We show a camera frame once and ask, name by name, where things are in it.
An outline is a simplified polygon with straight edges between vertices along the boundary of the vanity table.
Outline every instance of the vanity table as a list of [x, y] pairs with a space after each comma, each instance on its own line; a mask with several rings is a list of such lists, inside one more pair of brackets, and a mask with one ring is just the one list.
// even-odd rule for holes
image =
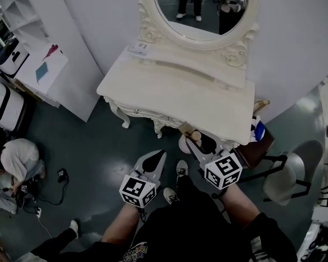
[[137, 45], [146, 45], [146, 51], [134, 53], [126, 47], [97, 93], [124, 121], [124, 128], [130, 126], [129, 116], [146, 117], [161, 138], [162, 127], [187, 122], [230, 141], [232, 147], [246, 145], [255, 85], [245, 78], [245, 69], [248, 41], [257, 31], [257, 6], [258, 0], [249, 0], [243, 17], [227, 34], [207, 32], [208, 38], [217, 39], [194, 40], [186, 36], [190, 27], [175, 26], [180, 33], [172, 28], [173, 21], [167, 20], [157, 0], [139, 0]]

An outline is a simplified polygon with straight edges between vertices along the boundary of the white wall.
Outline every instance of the white wall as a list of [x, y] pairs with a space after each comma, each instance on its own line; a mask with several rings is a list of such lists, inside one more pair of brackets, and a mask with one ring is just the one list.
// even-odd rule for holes
[[[106, 73], [138, 34], [137, 0], [65, 0], [97, 64]], [[260, 0], [260, 32], [247, 77], [269, 99], [269, 121], [328, 74], [328, 0]]]

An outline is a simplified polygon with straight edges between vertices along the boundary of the mirror frame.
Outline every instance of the mirror frame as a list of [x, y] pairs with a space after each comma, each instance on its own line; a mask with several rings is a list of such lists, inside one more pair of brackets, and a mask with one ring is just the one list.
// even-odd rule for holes
[[139, 0], [140, 13], [142, 13], [141, 32], [142, 39], [149, 43], [155, 43], [161, 34], [176, 44], [194, 50], [220, 50], [246, 37], [250, 31], [255, 32], [259, 29], [256, 22], [259, 12], [259, 0], [248, 0], [248, 6], [239, 23], [229, 32], [221, 35], [221, 38], [215, 40], [201, 41], [187, 38], [176, 32], [169, 24], [168, 20], [161, 11], [157, 0]]

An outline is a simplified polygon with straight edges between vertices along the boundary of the curved table leg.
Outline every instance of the curved table leg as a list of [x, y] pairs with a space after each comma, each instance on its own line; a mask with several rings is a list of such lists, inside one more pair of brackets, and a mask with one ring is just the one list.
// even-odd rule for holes
[[158, 139], [162, 138], [162, 131], [161, 129], [165, 126], [158, 120], [153, 120], [154, 123], [154, 132], [158, 135]]
[[114, 103], [114, 101], [110, 98], [105, 98], [106, 102], [109, 103], [110, 109], [112, 111], [112, 113], [114, 113], [118, 118], [121, 118], [122, 120], [124, 120], [124, 123], [122, 124], [122, 126], [124, 128], [129, 128], [130, 126], [130, 119], [127, 115], [125, 115], [125, 113], [123, 113], [119, 107]]

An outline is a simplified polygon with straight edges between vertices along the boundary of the blue paper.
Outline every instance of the blue paper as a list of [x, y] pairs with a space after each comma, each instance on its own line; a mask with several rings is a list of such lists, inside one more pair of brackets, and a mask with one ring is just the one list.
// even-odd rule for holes
[[48, 65], [44, 62], [36, 71], [35, 74], [37, 76], [37, 83], [46, 75], [48, 72]]

